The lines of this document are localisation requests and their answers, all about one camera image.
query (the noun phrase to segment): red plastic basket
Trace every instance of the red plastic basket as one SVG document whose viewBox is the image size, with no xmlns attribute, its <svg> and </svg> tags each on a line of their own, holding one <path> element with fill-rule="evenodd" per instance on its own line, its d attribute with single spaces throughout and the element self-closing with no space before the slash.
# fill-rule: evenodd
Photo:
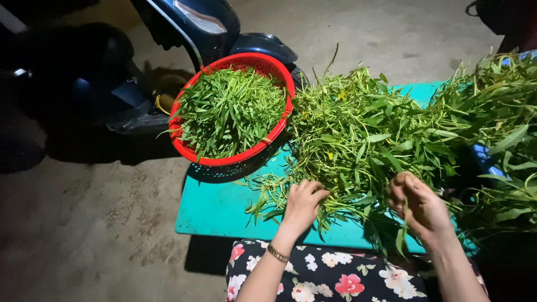
<svg viewBox="0 0 537 302">
<path fill-rule="evenodd" d="M 246 70 L 248 67 L 253 67 L 257 74 L 268 76 L 272 75 L 273 77 L 277 78 L 282 82 L 282 88 L 285 86 L 287 87 L 287 90 L 289 90 L 289 94 L 287 96 L 286 104 L 285 104 L 285 110 L 283 114 L 281 115 L 281 119 L 276 124 L 276 127 L 266 136 L 269 140 L 273 141 L 285 128 L 285 125 L 287 123 L 287 116 L 291 113 L 293 110 L 293 104 L 291 103 L 291 97 L 295 97 L 295 86 L 293 84 L 293 79 L 291 78 L 291 74 L 285 66 L 275 58 L 264 55 L 264 54 L 258 54 L 258 53 L 241 53 L 241 54 L 235 54 L 231 56 L 227 56 L 224 58 L 221 58 L 220 60 L 217 60 L 213 63 L 211 63 L 209 66 L 205 67 L 202 71 L 205 72 L 211 72 L 211 70 L 218 70 L 218 69 L 227 69 L 230 68 L 233 70 Z M 193 86 L 197 81 L 201 74 L 201 72 L 198 72 L 195 74 L 190 81 L 186 83 L 184 88 L 188 88 Z M 177 96 L 177 99 L 183 94 L 183 91 L 179 93 Z M 180 107 L 179 102 L 175 102 L 173 107 L 171 108 L 171 115 L 173 115 Z M 196 161 L 197 155 L 194 153 L 194 150 L 191 148 L 188 148 L 185 143 L 183 143 L 181 140 L 177 139 L 180 138 L 183 131 L 181 129 L 181 120 L 179 117 L 175 117 L 174 119 L 170 120 L 169 128 L 172 130 L 179 129 L 178 131 L 171 132 L 170 136 L 172 139 L 173 146 L 181 155 L 188 159 L 191 162 L 202 164 L 204 166 L 227 166 L 235 163 L 242 162 L 244 160 L 247 160 L 251 158 L 252 156 L 258 154 L 261 150 L 263 150 L 268 144 L 270 144 L 269 141 L 262 140 L 257 145 L 253 146 L 252 148 L 239 153 L 237 155 L 231 156 L 231 157 L 225 157 L 223 159 L 208 159 L 205 157 L 201 157 L 199 162 Z"/>
</svg>

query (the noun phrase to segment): motorbike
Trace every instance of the motorbike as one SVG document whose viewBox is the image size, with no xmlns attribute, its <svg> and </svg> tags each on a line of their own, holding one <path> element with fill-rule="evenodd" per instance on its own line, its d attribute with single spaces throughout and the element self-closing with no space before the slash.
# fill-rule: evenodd
<svg viewBox="0 0 537 302">
<path fill-rule="evenodd" d="M 274 35 L 241 33 L 237 14 L 225 0 L 131 2 L 153 40 L 166 51 L 185 47 L 196 71 L 228 55 L 255 52 L 282 62 L 295 86 L 307 82 L 294 64 L 298 55 Z M 158 92 L 132 62 L 133 46 L 118 29 L 86 24 L 28 32 L 19 40 L 11 57 L 23 70 L 24 92 L 33 98 L 22 107 L 46 132 L 66 125 L 106 127 L 120 134 L 168 127 L 168 116 L 155 105 Z"/>
</svg>

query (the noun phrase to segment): floral dress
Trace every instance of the floral dress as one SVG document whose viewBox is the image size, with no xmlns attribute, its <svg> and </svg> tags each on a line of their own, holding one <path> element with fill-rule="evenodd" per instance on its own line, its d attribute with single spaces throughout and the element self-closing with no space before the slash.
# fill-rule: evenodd
<svg viewBox="0 0 537 302">
<path fill-rule="evenodd" d="M 241 240 L 233 245 L 226 268 L 227 301 L 236 299 L 241 285 L 256 267 L 268 242 Z M 348 254 L 331 248 L 296 246 L 278 287 L 276 301 L 429 301 L 440 300 L 438 280 L 430 261 L 407 270 L 374 254 Z M 483 278 L 470 261 L 483 288 Z"/>
</svg>

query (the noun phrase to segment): woman's right hand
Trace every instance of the woman's right hand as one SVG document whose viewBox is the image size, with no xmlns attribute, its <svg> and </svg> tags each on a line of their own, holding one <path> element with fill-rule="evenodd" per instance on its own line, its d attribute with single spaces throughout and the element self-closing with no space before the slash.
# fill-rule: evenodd
<svg viewBox="0 0 537 302">
<path fill-rule="evenodd" d="M 445 202 L 414 174 L 408 171 L 397 174 L 386 191 L 390 206 L 425 244 L 455 235 Z"/>
</svg>

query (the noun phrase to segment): forearm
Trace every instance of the forearm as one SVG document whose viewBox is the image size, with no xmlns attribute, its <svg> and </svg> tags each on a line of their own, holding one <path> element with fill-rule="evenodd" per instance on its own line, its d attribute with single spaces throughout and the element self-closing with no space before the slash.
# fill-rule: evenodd
<svg viewBox="0 0 537 302">
<path fill-rule="evenodd" d="M 438 236 L 425 248 L 436 269 L 444 301 L 489 301 L 455 233 Z"/>
<path fill-rule="evenodd" d="M 288 232 L 286 228 L 280 227 L 271 244 L 281 254 L 290 255 L 296 238 L 297 236 Z M 285 266 L 286 263 L 279 261 L 266 251 L 242 285 L 236 301 L 275 301 Z"/>
</svg>

